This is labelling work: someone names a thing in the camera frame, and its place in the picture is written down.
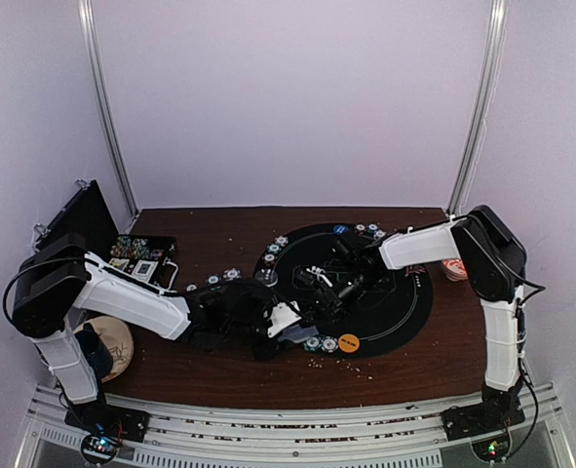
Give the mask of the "blue small blind button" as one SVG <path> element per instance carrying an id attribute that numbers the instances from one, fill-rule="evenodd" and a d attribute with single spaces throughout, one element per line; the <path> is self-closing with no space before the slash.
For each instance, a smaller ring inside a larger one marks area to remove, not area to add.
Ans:
<path id="1" fill-rule="evenodd" d="M 344 234 L 344 233 L 348 232 L 349 230 L 350 230 L 350 228 L 344 224 L 336 224 L 333 226 L 333 232 L 336 235 Z"/>

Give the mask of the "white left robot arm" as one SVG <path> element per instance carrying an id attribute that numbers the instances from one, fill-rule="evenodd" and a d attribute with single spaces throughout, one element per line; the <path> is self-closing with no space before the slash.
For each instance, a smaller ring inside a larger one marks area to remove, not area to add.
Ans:
<path id="1" fill-rule="evenodd" d="M 116 422 L 98 397 L 96 372 L 80 349 L 67 315 L 85 309 L 141 327 L 170 341 L 215 349 L 231 332 L 255 346 L 275 347 L 303 317 L 297 305 L 253 278 L 219 281 L 193 292 L 141 282 L 89 251 L 76 234 L 25 260 L 2 298 L 7 321 L 46 359 L 79 418 L 96 433 Z"/>

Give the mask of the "yellow big blind button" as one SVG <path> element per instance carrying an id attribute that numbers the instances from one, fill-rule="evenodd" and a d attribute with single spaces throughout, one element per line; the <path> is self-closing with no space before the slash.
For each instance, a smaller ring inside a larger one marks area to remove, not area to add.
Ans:
<path id="1" fill-rule="evenodd" d="M 338 348 L 341 352 L 346 354 L 353 354 L 360 349 L 360 339 L 351 333 L 344 333 L 338 339 Z"/>

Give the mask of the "blue green 50 chip stack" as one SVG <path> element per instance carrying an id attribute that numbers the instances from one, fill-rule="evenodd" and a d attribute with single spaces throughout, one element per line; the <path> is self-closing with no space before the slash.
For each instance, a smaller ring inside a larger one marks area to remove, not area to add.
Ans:
<path id="1" fill-rule="evenodd" d="M 217 275 L 210 275 L 207 280 L 206 283 L 208 286 L 210 287 L 216 287 L 219 285 L 220 283 L 220 277 Z"/>

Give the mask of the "blue cream 10 chip stack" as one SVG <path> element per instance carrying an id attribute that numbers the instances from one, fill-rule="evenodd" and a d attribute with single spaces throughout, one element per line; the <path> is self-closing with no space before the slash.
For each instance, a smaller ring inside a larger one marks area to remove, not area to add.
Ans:
<path id="1" fill-rule="evenodd" d="M 242 277 L 242 272 L 237 268 L 229 268 L 223 272 L 222 279 L 226 282 L 238 280 Z"/>

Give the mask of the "blue playing card deck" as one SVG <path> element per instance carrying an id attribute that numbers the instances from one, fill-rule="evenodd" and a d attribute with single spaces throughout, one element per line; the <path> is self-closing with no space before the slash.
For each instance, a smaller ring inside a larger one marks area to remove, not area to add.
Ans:
<path id="1" fill-rule="evenodd" d="M 301 343 L 306 341 L 311 336 L 315 336 L 318 334 L 318 329 L 315 326 L 312 327 L 301 327 L 299 325 L 291 326 L 287 329 L 284 329 L 279 337 L 279 342 L 288 341 L 291 343 Z"/>

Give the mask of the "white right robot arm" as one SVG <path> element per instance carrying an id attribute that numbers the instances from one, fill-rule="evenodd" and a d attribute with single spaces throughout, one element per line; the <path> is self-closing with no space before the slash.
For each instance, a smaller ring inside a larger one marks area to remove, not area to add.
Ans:
<path id="1" fill-rule="evenodd" d="M 330 317 L 379 282 L 389 271 L 440 260 L 459 259 L 480 299 L 485 324 L 484 385 L 509 392 L 520 381 L 518 361 L 524 333 L 519 325 L 523 308 L 527 253 L 505 222 L 487 205 L 429 226 L 388 234 L 362 247 L 353 247 L 346 234 L 337 236 L 335 252 L 347 263 L 348 274 L 333 283 L 320 268 L 297 269 L 297 278 L 322 298 Z"/>

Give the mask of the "red triangular all-in marker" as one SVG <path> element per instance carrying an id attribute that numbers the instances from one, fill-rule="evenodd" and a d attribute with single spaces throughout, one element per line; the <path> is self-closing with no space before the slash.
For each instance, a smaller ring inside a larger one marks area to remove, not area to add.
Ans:
<path id="1" fill-rule="evenodd" d="M 404 271 L 406 277 L 412 276 L 412 275 L 421 275 L 421 274 L 424 274 L 426 272 L 427 272 L 427 270 L 422 264 L 408 265 Z"/>

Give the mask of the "clear acrylic dealer button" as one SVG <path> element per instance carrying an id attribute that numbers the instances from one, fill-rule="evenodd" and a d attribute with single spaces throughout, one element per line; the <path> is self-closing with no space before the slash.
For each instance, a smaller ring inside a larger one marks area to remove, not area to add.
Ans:
<path id="1" fill-rule="evenodd" d="M 261 268 L 254 274 L 254 279 L 263 286 L 272 288 L 278 281 L 278 273 L 273 268 Z"/>

